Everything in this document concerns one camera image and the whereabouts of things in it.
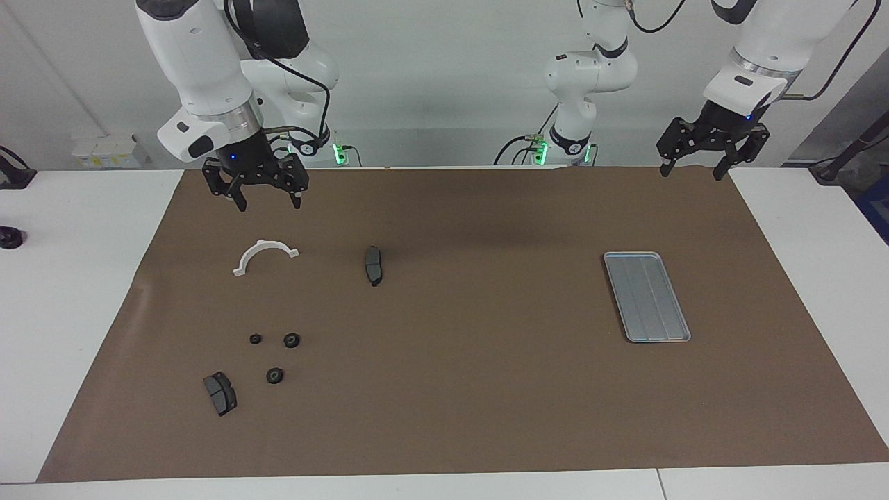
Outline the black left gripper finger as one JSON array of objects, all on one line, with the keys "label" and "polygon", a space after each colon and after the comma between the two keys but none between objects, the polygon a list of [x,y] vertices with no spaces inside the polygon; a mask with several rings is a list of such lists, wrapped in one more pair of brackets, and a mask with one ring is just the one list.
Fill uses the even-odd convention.
[{"label": "black left gripper finger", "polygon": [[668,177],[676,162],[697,151],[695,143],[695,123],[675,117],[657,140],[657,151],[660,156],[660,175]]},{"label": "black left gripper finger", "polygon": [[713,169],[713,178],[721,181],[732,167],[754,161],[769,136],[765,124],[756,124],[749,131],[737,134],[717,132],[715,143],[721,146],[724,155]]}]

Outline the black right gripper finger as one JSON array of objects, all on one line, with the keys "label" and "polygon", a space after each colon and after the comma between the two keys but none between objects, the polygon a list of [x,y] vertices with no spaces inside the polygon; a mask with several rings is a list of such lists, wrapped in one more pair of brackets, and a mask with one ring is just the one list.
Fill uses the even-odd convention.
[{"label": "black right gripper finger", "polygon": [[219,160],[205,160],[203,162],[202,174],[210,193],[213,196],[225,197],[225,199],[232,201],[238,211],[244,213],[247,211],[247,200],[241,191],[242,179],[235,175],[231,180],[226,181],[223,179],[223,172],[222,162]]},{"label": "black right gripper finger", "polygon": [[286,155],[282,159],[282,188],[289,194],[294,209],[301,207],[301,194],[308,184],[308,173],[299,156]]}]

